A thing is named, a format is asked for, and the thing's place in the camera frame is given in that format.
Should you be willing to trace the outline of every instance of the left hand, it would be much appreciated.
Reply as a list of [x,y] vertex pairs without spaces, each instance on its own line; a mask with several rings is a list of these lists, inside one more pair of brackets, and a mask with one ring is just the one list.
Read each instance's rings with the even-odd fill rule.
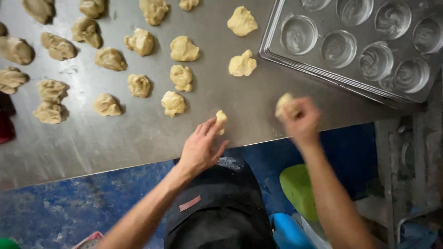
[[185,142],[182,157],[177,166],[182,167],[192,177],[198,176],[215,165],[228,146],[228,141],[225,140],[218,149],[212,149],[214,139],[224,125],[224,122],[216,124],[216,120],[216,118],[211,118],[198,125],[195,132]]

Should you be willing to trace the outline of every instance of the hand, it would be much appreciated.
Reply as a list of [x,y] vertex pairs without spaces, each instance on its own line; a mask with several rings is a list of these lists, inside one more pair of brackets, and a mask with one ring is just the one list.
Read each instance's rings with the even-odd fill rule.
[[[294,108],[300,111],[296,117],[293,117],[290,111]],[[283,106],[282,122],[286,134],[292,137],[300,150],[320,145],[320,116],[320,111],[309,97],[295,99]]]
[[228,146],[228,141],[225,140],[217,150],[212,150],[214,139],[224,125],[224,122],[215,124],[215,121],[216,118],[211,118],[197,126],[185,142],[182,158],[177,166],[183,167],[192,177],[215,165]]

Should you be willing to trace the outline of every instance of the blue floor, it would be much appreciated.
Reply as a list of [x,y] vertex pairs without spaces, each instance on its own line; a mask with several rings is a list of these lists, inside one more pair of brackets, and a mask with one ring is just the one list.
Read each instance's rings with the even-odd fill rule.
[[[374,125],[322,132],[321,140],[351,197],[364,195],[377,176]],[[295,212],[279,183],[282,170],[303,162],[290,140],[234,148],[225,156],[248,162],[269,214]],[[107,232],[172,167],[166,161],[2,192],[0,237],[14,239],[22,249],[70,249],[94,231]],[[163,248],[165,226],[162,220],[146,248]]]

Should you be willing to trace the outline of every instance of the black apron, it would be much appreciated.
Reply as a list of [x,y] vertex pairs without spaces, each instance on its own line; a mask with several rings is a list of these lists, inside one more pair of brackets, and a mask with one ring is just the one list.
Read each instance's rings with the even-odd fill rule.
[[274,249],[260,187],[249,165],[221,158],[166,213],[165,249]]

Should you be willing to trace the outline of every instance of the dough ball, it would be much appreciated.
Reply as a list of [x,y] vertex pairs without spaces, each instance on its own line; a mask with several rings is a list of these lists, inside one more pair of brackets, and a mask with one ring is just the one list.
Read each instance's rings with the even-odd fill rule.
[[135,97],[146,98],[151,88],[151,83],[148,78],[142,74],[131,74],[128,76],[129,90]]
[[57,104],[43,102],[32,114],[38,118],[40,122],[54,125],[62,121],[61,110],[61,106]]
[[23,8],[37,22],[46,24],[54,15],[54,0],[22,0]]
[[[217,121],[215,122],[216,124],[228,121],[228,117],[226,116],[226,114],[222,110],[218,111],[216,116],[217,116]],[[220,136],[220,135],[223,135],[224,133],[225,133],[225,128],[221,129],[218,132],[218,135]]]
[[78,9],[89,18],[99,18],[105,11],[105,0],[80,0]]
[[187,66],[174,65],[169,75],[177,91],[192,91],[192,70]]
[[193,62],[200,57],[200,48],[187,36],[179,36],[171,42],[171,58],[178,62]]
[[8,34],[8,29],[2,22],[0,22],[0,36],[6,36],[7,34]]
[[100,48],[102,39],[97,33],[97,22],[89,17],[79,17],[71,28],[72,39],[76,42],[85,41],[95,48]]
[[139,0],[139,7],[143,11],[146,22],[151,26],[159,25],[169,11],[165,0]]
[[40,36],[40,42],[49,51],[49,56],[55,60],[71,59],[76,55],[74,46],[68,40],[58,35],[43,32]]
[[[294,97],[290,93],[285,93],[277,102],[276,106],[276,117],[281,120],[282,116],[284,114],[283,106],[287,105],[291,101],[294,100]],[[297,108],[297,106],[288,105],[288,110],[293,118],[297,117],[297,115],[300,113],[300,110]]]
[[120,115],[120,107],[117,105],[114,97],[107,93],[101,93],[98,98],[94,101],[93,105],[94,111],[96,111],[100,116],[116,116]]
[[190,11],[194,6],[199,4],[200,0],[181,0],[179,6],[182,8],[182,10]]
[[114,71],[126,70],[128,67],[120,53],[115,48],[111,47],[97,51],[97,53],[95,53],[94,63],[98,66]]
[[240,6],[235,9],[231,19],[228,20],[228,28],[232,29],[238,36],[245,36],[249,32],[258,29],[258,24],[251,12],[244,6]]
[[20,65],[27,65],[34,59],[34,50],[23,39],[1,36],[0,54],[5,59]]
[[27,80],[27,75],[21,73],[20,69],[9,66],[5,70],[0,70],[0,92],[13,94],[16,88]]
[[186,110],[183,97],[171,91],[167,91],[163,96],[162,106],[165,108],[165,114],[170,117],[175,117],[177,113],[184,113]]
[[37,83],[37,89],[44,102],[60,104],[60,95],[65,90],[65,84],[56,80],[43,80]]
[[257,61],[251,59],[252,52],[248,49],[241,56],[234,56],[229,63],[229,73],[234,76],[249,76],[257,67]]
[[129,35],[124,37],[124,44],[129,50],[134,50],[139,55],[145,56],[152,52],[154,38],[148,31],[137,28],[133,37]]

